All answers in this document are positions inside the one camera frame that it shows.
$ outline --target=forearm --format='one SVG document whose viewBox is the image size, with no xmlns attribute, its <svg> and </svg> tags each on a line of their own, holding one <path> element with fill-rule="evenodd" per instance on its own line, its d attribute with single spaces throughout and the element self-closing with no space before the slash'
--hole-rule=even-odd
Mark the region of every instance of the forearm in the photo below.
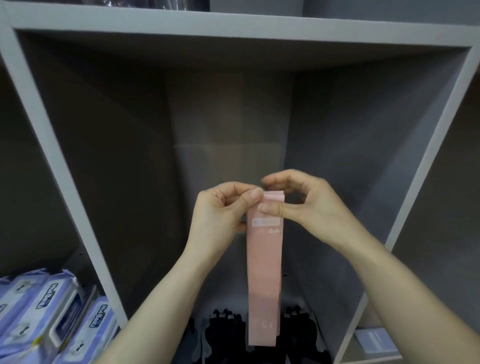
<svg viewBox="0 0 480 364">
<path fill-rule="evenodd" d="M 97 364 L 170 363 L 210 268 L 184 253 Z"/>
<path fill-rule="evenodd" d="M 341 253 L 409 363 L 478 363 L 480 337 L 369 234 Z"/>
</svg>

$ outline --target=person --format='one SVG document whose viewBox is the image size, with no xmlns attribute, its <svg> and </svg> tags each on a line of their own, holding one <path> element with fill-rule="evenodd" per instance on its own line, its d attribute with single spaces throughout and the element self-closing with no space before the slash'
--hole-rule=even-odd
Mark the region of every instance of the person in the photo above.
<svg viewBox="0 0 480 364">
<path fill-rule="evenodd" d="M 262 182 L 268 190 L 306 195 L 300 205 L 269 202 L 258 209 L 299 223 L 353 265 L 407 362 L 480 363 L 477 333 L 362 226 L 327 181 L 284 170 Z M 97 364 L 170 363 L 203 281 L 237 229 L 245 229 L 240 218 L 262 195 L 261 188 L 240 182 L 198 194 L 183 254 Z"/>
</svg>

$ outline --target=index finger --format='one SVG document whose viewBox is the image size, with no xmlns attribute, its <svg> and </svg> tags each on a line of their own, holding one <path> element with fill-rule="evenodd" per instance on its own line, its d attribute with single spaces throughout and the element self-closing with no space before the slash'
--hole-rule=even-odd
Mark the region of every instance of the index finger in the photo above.
<svg viewBox="0 0 480 364">
<path fill-rule="evenodd" d="M 283 170 L 262 178 L 262 182 L 266 186 L 275 186 L 276 188 L 281 189 L 292 187 L 304 194 L 308 194 L 317 181 L 318 178 L 300 172 L 299 170 Z"/>
<path fill-rule="evenodd" d="M 218 186 L 212 187 L 210 190 L 220 192 L 226 199 L 233 196 L 240 196 L 241 194 L 258 188 L 254 184 L 242 183 L 242 182 L 225 182 Z"/>
</svg>

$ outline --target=pink strip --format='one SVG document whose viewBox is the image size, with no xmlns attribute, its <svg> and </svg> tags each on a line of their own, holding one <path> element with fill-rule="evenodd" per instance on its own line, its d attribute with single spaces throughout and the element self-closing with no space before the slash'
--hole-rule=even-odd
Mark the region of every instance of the pink strip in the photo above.
<svg viewBox="0 0 480 364">
<path fill-rule="evenodd" d="M 268 191 L 247 212 L 248 343 L 275 346 L 280 334 L 283 219 L 257 210 L 266 201 L 285 201 L 283 191 Z"/>
</svg>

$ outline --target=dark blue label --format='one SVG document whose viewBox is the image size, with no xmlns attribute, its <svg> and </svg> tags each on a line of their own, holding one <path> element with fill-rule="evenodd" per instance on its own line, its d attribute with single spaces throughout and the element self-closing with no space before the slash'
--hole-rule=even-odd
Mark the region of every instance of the dark blue label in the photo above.
<svg viewBox="0 0 480 364">
<path fill-rule="evenodd" d="M 55 328 L 55 332 L 57 333 L 60 341 L 64 341 L 67 337 L 72 325 L 76 321 L 80 311 L 82 310 L 82 299 L 80 295 L 77 293 L 72 300 L 69 308 L 63 315 L 62 319 L 60 320 L 59 324 Z"/>
<path fill-rule="evenodd" d="M 43 295 L 38 305 L 36 305 L 37 310 L 48 306 L 48 304 L 50 303 L 50 301 L 52 300 L 53 296 L 56 293 L 55 289 L 58 287 L 58 285 L 59 285 L 58 283 L 52 283 L 50 285 L 50 287 L 47 290 L 47 293 Z"/>
<path fill-rule="evenodd" d="M 103 318 L 105 317 L 105 311 L 107 310 L 107 308 L 108 308 L 107 304 L 103 304 L 100 306 L 100 308 L 98 309 L 98 312 L 96 313 L 92 322 L 88 326 L 89 328 L 97 328 L 100 326 L 100 324 L 103 321 Z"/>
</svg>

